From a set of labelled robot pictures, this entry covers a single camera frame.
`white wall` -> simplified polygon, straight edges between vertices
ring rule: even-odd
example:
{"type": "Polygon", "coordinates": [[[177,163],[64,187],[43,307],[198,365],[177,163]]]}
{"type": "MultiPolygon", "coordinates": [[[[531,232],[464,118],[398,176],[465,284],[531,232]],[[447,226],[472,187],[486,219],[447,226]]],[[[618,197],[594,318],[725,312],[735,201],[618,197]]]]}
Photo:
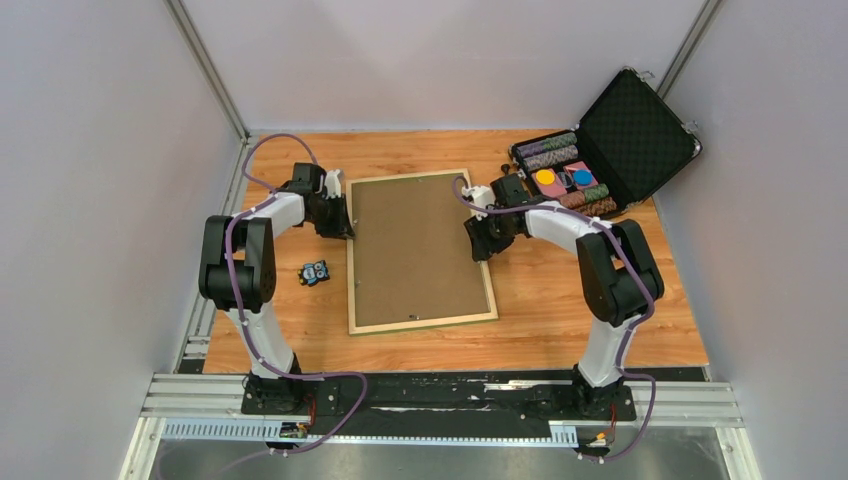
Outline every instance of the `white wall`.
{"type": "Polygon", "coordinates": [[[163,2],[2,9],[0,478],[115,478],[238,142],[163,2]]]}
{"type": "Polygon", "coordinates": [[[573,125],[622,66],[663,75],[703,1],[184,3],[249,127],[397,130],[573,125]]]}
{"type": "Polygon", "coordinates": [[[657,195],[764,478],[844,478],[848,9],[725,2],[669,102],[704,154],[657,195]]]}

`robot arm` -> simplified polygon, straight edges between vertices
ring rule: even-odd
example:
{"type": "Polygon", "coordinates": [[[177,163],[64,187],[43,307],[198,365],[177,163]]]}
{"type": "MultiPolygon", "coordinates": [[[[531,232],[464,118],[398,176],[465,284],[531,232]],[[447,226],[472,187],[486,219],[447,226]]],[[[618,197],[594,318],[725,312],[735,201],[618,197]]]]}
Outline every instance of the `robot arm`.
{"type": "MultiPolygon", "coordinates": [[[[277,282],[274,239],[291,227],[302,226],[304,221],[313,223],[315,232],[322,237],[353,238],[341,184],[341,170],[325,172],[314,164],[297,163],[292,180],[271,194],[272,203],[236,225],[232,240],[235,251],[244,250],[244,260],[236,260],[235,265],[247,325],[239,319],[224,252],[224,235],[232,217],[212,216],[206,221],[199,279],[201,295],[226,313],[238,327],[243,341],[241,327],[246,326],[263,359],[286,372],[297,373],[299,367],[271,304],[277,282]]],[[[279,378],[252,353],[251,363],[253,375],[279,378]]]]}
{"type": "MultiPolygon", "coordinates": [[[[534,204],[561,207],[544,197],[531,198],[516,174],[492,182],[491,188],[476,186],[463,189],[462,194],[482,208],[534,204]]],[[[609,405],[608,397],[622,383],[616,366],[619,346],[628,327],[647,309],[647,302],[630,274],[623,267],[615,267],[615,251],[595,223],[612,231],[651,296],[660,298],[664,288],[662,277],[642,229],[632,220],[612,224],[596,219],[589,225],[579,218],[550,210],[526,210],[498,215],[475,212],[465,222],[475,261],[502,252],[518,234],[547,240],[577,255],[583,297],[593,314],[589,344],[575,366],[575,383],[581,387],[581,398],[576,401],[583,411],[609,405]]],[[[632,335],[626,338],[625,348],[629,348],[632,335]]]]}

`gray floor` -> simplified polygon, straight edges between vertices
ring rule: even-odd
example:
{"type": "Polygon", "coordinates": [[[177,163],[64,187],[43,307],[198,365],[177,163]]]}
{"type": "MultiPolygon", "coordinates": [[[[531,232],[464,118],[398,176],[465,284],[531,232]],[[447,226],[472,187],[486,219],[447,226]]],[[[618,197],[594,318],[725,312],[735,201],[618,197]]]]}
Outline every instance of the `gray floor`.
{"type": "MultiPolygon", "coordinates": [[[[620,429],[617,446],[626,446],[632,435],[620,429]]],[[[157,480],[728,479],[715,431],[694,428],[653,429],[629,456],[606,465],[552,448],[328,444],[290,458],[261,457],[216,476],[230,462],[263,449],[247,442],[163,442],[157,480]]],[[[157,478],[155,469],[151,478],[157,478]]]]}

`brown cork board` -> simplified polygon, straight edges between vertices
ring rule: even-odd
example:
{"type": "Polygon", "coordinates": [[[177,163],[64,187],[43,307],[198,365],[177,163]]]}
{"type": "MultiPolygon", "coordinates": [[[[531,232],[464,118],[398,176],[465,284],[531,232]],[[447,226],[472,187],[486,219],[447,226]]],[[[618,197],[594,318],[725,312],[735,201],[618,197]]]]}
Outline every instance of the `brown cork board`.
{"type": "Polygon", "coordinates": [[[489,267],[471,259],[471,212],[451,190],[457,175],[468,179],[460,169],[348,182],[351,335],[498,317],[489,267]]]}

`wooden surface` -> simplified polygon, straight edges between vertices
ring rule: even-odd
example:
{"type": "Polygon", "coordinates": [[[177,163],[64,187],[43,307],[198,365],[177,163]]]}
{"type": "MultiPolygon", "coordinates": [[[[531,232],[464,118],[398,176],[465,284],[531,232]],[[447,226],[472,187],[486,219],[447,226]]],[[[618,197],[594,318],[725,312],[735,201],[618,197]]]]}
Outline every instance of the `wooden surface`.
{"type": "MultiPolygon", "coordinates": [[[[348,179],[468,168],[474,184],[501,175],[510,144],[548,130],[421,131],[303,135],[326,169],[348,179]]],[[[262,146],[252,173],[273,185],[308,161],[287,139],[262,146]]],[[[245,206],[267,192],[250,185],[245,206]]],[[[660,221],[650,202],[627,217],[639,222],[665,280],[657,313],[636,334],[628,365],[707,362],[660,221]]],[[[518,238],[489,261],[500,319],[475,325],[351,337],[348,335],[345,242],[318,237],[313,227],[277,238],[274,309],[304,371],[571,368],[583,353],[591,315],[575,256],[543,240],[518,238]],[[297,269],[324,259],[332,278],[309,288],[297,269]]],[[[219,312],[204,372],[247,372],[250,361],[232,322],[219,312]]]]}

